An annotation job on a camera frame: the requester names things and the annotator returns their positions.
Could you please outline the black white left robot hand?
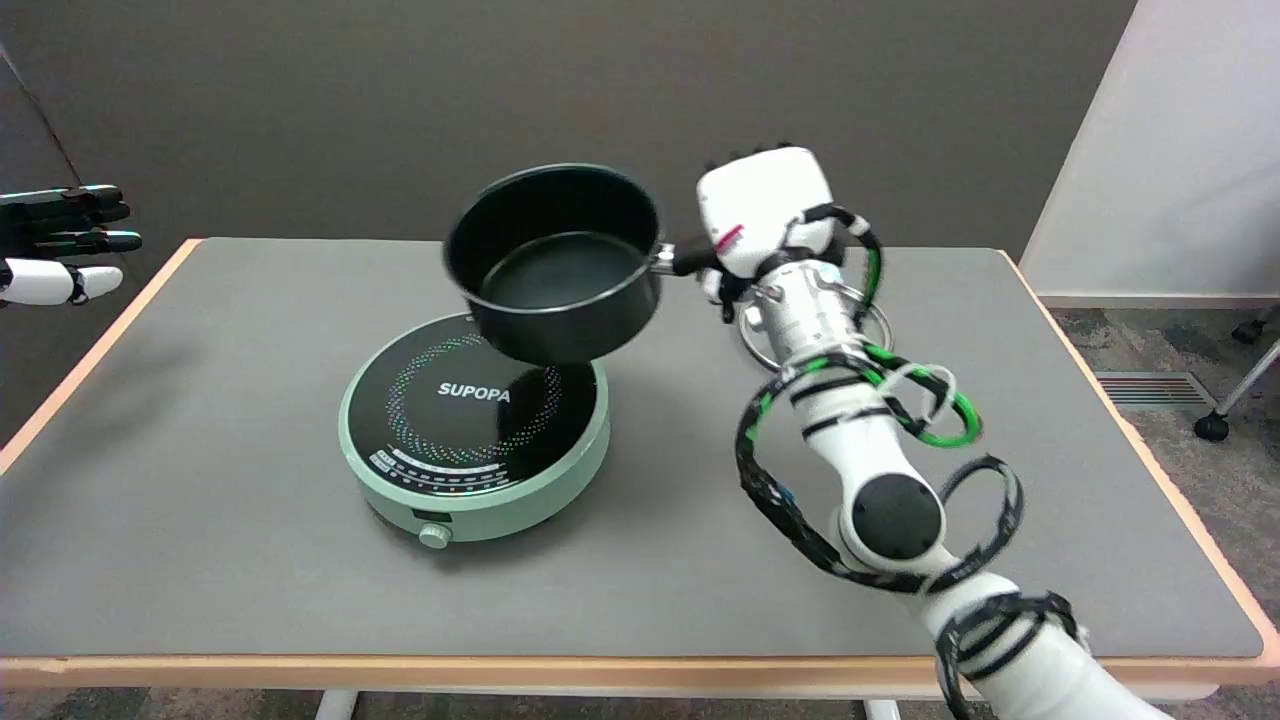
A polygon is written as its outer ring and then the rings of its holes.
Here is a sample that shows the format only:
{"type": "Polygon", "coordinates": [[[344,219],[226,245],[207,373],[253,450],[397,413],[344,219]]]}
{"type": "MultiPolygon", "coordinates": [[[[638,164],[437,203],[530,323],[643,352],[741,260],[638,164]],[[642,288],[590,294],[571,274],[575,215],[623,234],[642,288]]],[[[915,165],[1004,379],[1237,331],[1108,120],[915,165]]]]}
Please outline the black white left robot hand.
{"type": "Polygon", "coordinates": [[[129,217],[114,184],[4,193],[1,305],[82,306],[119,288],[120,268],[72,260],[142,249],[140,233],[109,227],[129,217]]]}

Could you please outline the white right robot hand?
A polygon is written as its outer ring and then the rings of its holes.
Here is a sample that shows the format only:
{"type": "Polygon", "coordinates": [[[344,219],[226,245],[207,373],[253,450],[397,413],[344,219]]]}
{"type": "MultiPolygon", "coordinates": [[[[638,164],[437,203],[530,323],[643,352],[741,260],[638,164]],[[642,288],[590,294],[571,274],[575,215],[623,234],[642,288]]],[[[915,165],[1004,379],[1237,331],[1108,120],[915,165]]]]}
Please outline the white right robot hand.
{"type": "Polygon", "coordinates": [[[704,238],[678,252],[675,268],[695,273],[721,320],[735,319],[742,295],[780,264],[818,259],[845,261],[836,220],[806,219],[835,201],[817,155],[781,143],[733,158],[705,172],[696,183],[704,238]]]}

